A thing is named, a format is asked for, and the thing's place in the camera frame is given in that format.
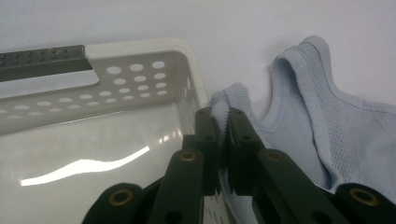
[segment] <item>light blue tank top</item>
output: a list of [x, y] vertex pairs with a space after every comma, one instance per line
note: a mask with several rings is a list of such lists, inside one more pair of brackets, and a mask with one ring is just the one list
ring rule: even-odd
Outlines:
[[[396, 203], [396, 106], [368, 102], [343, 93], [332, 80], [327, 43], [310, 36], [287, 49], [272, 65], [273, 99], [264, 120], [252, 112], [241, 84], [212, 96], [213, 117], [227, 130], [229, 106], [247, 113], [266, 147], [288, 153], [318, 186], [334, 191], [342, 183], [360, 183]], [[228, 190], [227, 204], [238, 223], [257, 223], [251, 197]]]

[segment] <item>white background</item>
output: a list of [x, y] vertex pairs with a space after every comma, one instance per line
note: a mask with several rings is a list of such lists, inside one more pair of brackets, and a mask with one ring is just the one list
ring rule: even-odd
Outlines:
[[396, 104], [394, 0], [0, 0], [0, 52], [179, 38], [195, 51], [208, 96], [242, 82], [261, 118], [272, 60], [309, 35], [329, 43], [342, 91]]

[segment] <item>plastic basket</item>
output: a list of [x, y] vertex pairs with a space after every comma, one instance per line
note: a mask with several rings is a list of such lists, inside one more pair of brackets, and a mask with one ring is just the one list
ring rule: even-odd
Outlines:
[[[16, 95], [5, 90], [21, 80], [2, 83], [1, 223], [80, 223], [108, 187], [161, 177], [193, 133], [207, 98], [184, 43], [90, 45], [85, 57], [97, 75], [88, 85], [23, 93], [25, 79]], [[229, 223], [221, 195], [205, 197], [204, 222]]]

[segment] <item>white plastic basket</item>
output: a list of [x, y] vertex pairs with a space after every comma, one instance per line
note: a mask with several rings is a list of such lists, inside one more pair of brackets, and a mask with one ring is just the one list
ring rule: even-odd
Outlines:
[[[193, 133], [207, 98], [184, 43], [85, 50], [94, 83], [0, 99], [0, 223], [80, 223], [108, 187], [161, 177]], [[205, 197], [204, 221], [230, 222], [221, 195]]]

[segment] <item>fabric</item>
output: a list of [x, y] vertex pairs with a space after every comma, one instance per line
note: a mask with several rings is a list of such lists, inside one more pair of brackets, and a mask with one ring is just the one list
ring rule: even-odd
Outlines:
[[[335, 191], [343, 183], [378, 190], [396, 203], [396, 106], [368, 102], [343, 93], [332, 80], [327, 43], [310, 36], [277, 56], [272, 65], [273, 99], [268, 115], [252, 112], [241, 84], [212, 96], [212, 116], [223, 134], [229, 106], [247, 113], [264, 145], [288, 153], [318, 186]], [[251, 197], [228, 189], [221, 169], [226, 203], [237, 223], [257, 223]]]

